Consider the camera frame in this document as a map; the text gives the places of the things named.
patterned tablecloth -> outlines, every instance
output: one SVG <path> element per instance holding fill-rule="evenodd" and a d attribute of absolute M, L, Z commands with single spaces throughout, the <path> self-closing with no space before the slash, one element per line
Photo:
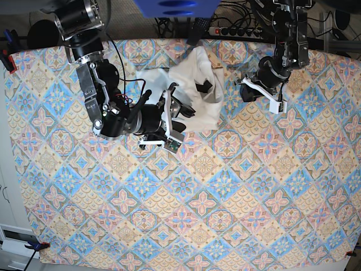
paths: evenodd
<path fill-rule="evenodd" d="M 127 78 L 170 67 L 184 40 L 116 42 Z M 63 48 L 14 56 L 5 72 L 19 185 L 43 263 L 114 270 L 274 270 L 344 259 L 361 233 L 361 68 L 311 51 L 286 115 L 243 103 L 233 82 L 272 55 L 260 43 L 204 41 L 224 67 L 218 131 L 186 134 L 177 155 L 137 137 L 93 136 Z M 112 46 L 106 57 L 122 74 Z M 136 84 L 127 84 L 133 100 Z"/>

